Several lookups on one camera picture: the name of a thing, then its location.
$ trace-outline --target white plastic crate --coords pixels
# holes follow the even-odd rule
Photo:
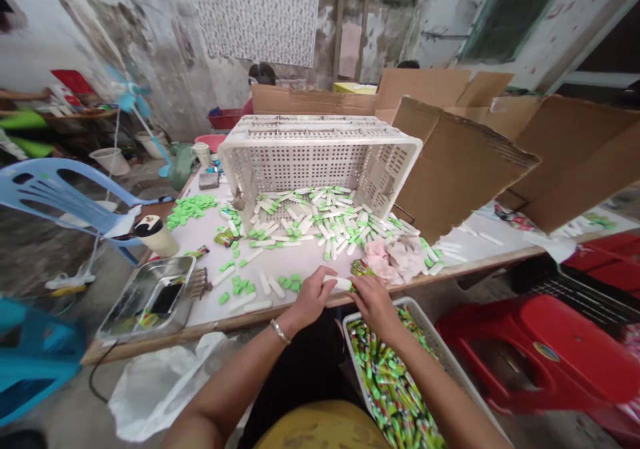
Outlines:
[[[476,388],[473,386],[473,383],[470,381],[469,377],[465,374],[465,371],[462,369],[462,366],[458,363],[455,356],[449,349],[449,347],[445,344],[445,341],[440,337],[436,328],[431,324],[427,315],[422,311],[421,307],[415,302],[414,298],[405,296],[393,301],[394,306],[401,306],[405,304],[407,306],[407,310],[409,310],[409,314],[413,319],[413,322],[417,324],[420,329],[425,334],[425,340],[427,341],[427,345],[434,351],[435,355],[438,356],[440,363],[443,365],[447,374],[450,375],[454,381],[458,383],[458,385],[467,393],[467,395],[474,401],[484,413],[486,413],[489,420],[495,425],[495,427],[500,431],[500,433],[507,439],[507,435],[503,431],[498,421],[491,413],[487,403],[482,396],[478,393]],[[360,373],[360,368],[356,365],[355,354],[353,353],[353,346],[351,345],[351,341],[349,340],[349,331],[347,330],[347,325],[353,321],[362,319],[362,314],[356,312],[354,314],[349,314],[345,316],[342,320],[342,327],[345,332],[345,337],[347,338],[347,348],[349,348],[349,353],[351,355],[351,362],[353,363],[353,367],[355,369],[355,373],[358,377],[358,383],[360,384],[360,391],[362,394],[366,394],[365,383],[362,380],[362,374]],[[367,405],[367,409],[373,415],[373,411],[371,409],[371,405],[369,400],[365,397],[365,404]]]
[[[244,116],[218,152],[247,227],[257,195],[309,186],[356,189],[356,205],[386,218],[421,149],[374,116],[263,115]]]

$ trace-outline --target white plastic bag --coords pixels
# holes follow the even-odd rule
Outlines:
[[[142,442],[167,429],[233,350],[234,340],[210,332],[195,354],[176,346],[134,358],[109,400],[118,437]]]

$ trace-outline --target yellow shirt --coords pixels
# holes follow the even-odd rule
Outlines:
[[[360,408],[343,400],[312,402],[284,415],[255,449],[389,449],[385,437]]]

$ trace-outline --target pink bowl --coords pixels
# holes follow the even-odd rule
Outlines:
[[[217,153],[218,152],[218,146],[220,144],[222,144],[222,142],[227,138],[226,135],[205,135],[205,136],[198,136],[195,139],[196,143],[205,143],[206,145],[209,145],[209,148],[214,152]]]

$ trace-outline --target red plastic stool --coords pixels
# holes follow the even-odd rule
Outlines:
[[[487,403],[506,414],[610,407],[629,401],[640,389],[638,361],[548,294],[467,304],[440,318],[436,327],[482,379]],[[505,377],[489,368],[498,367],[486,355],[491,351],[473,348],[482,346],[498,348],[493,361],[504,360],[514,378],[526,374],[531,384],[514,388],[505,383]]]

